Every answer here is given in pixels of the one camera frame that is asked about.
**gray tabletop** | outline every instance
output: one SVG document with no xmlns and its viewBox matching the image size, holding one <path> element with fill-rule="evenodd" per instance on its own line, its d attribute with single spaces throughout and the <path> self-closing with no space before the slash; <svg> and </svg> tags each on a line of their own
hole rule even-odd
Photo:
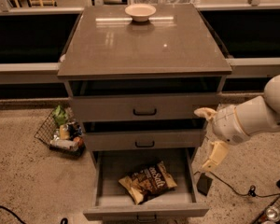
<svg viewBox="0 0 280 224">
<path fill-rule="evenodd" d="M 126 6 L 87 7 L 60 78 L 229 74 L 230 66 L 193 5 L 157 5 L 135 22 Z"/>
</svg>

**snack package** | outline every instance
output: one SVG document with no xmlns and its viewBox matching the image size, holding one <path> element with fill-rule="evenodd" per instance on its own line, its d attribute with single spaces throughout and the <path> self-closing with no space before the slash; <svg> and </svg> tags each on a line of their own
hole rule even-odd
<svg viewBox="0 0 280 224">
<path fill-rule="evenodd" d="M 172 176 L 167 173 L 163 161 L 126 175 L 119 182 L 128 190 L 135 204 L 146 202 L 163 194 L 166 190 L 177 187 Z"/>
</svg>

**drawer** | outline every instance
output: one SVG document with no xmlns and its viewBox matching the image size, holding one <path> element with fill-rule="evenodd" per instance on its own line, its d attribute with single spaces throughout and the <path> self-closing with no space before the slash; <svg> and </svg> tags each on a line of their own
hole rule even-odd
<svg viewBox="0 0 280 224">
<path fill-rule="evenodd" d="M 83 123 L 88 150 L 198 147 L 205 119 L 168 119 Z"/>
<path fill-rule="evenodd" d="M 216 108 L 218 103 L 219 97 L 216 93 L 70 99 L 70 106 L 80 123 L 104 120 L 191 119 L 196 108 Z"/>
<path fill-rule="evenodd" d="M 92 208 L 85 211 L 87 220 L 138 220 L 150 222 L 168 217 L 202 217 L 207 205 L 197 203 L 190 155 L 195 148 L 123 150 L 99 153 Z M 175 180 L 177 187 L 146 203 L 135 205 L 119 183 L 137 165 L 156 158 Z"/>
</svg>

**can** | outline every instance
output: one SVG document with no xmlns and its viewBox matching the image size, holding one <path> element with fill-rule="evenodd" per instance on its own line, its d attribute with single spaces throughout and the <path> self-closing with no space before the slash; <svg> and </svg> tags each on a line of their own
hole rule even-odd
<svg viewBox="0 0 280 224">
<path fill-rule="evenodd" d="M 277 222 L 280 220 L 280 211 L 275 206 L 269 206 L 265 210 L 265 214 L 270 221 Z"/>
</svg>

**cabinet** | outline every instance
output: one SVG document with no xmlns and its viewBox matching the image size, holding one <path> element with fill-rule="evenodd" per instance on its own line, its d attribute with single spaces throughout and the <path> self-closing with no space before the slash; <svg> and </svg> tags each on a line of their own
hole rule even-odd
<svg viewBox="0 0 280 224">
<path fill-rule="evenodd" d="M 157 5 L 137 23 L 125 6 L 85 8 L 58 77 L 97 169 L 88 220 L 199 217 L 191 161 L 231 68 L 192 5 Z M 119 179 L 158 158 L 177 188 L 135 205 Z"/>
</svg>

